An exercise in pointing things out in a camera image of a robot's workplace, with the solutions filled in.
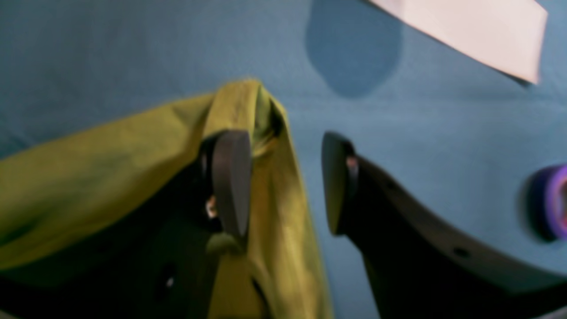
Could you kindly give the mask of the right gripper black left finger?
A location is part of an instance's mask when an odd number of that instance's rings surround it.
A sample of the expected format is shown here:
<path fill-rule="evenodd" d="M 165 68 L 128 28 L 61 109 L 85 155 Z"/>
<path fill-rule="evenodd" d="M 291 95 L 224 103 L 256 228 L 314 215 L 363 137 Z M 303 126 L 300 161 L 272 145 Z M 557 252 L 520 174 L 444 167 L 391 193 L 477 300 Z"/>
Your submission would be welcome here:
<path fill-rule="evenodd" d="M 204 319 L 216 234 L 245 238 L 249 133 L 225 130 L 150 199 L 111 226 L 1 274 L 1 311 L 17 319 Z"/>

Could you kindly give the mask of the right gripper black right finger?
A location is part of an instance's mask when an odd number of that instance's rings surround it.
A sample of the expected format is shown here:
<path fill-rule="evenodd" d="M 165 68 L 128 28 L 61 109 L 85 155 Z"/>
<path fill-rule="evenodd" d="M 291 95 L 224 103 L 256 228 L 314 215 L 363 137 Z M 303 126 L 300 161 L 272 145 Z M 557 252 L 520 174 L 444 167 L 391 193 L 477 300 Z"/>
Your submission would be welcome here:
<path fill-rule="evenodd" d="M 566 313 L 566 276 L 522 262 L 437 217 L 349 139 L 326 132 L 330 232 L 361 252 L 383 319 L 532 319 Z"/>

